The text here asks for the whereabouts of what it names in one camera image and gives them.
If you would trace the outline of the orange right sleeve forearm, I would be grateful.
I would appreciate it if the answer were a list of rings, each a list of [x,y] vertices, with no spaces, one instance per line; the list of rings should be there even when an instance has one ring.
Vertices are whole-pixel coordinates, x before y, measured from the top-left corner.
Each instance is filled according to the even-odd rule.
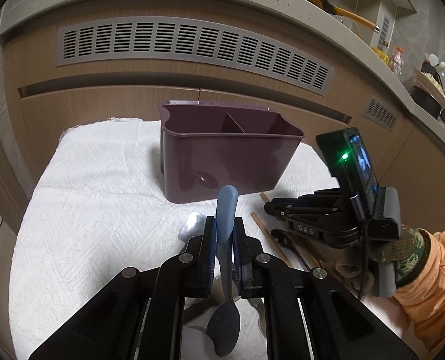
[[[413,323],[415,337],[435,356],[445,347],[445,231],[425,231],[431,239],[426,265],[413,282],[398,288],[394,297]]]

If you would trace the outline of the right hand camouflage glove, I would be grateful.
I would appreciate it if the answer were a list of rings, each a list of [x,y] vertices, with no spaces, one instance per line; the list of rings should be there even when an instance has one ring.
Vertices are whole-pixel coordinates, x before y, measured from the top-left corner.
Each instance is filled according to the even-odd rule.
[[[374,295],[392,297],[398,288],[413,282],[422,272],[429,258],[431,239],[421,228],[401,227],[401,236],[390,242],[371,241],[368,249],[355,245],[334,263],[335,270],[346,281],[358,297]],[[393,269],[391,288],[380,288],[379,266]]]

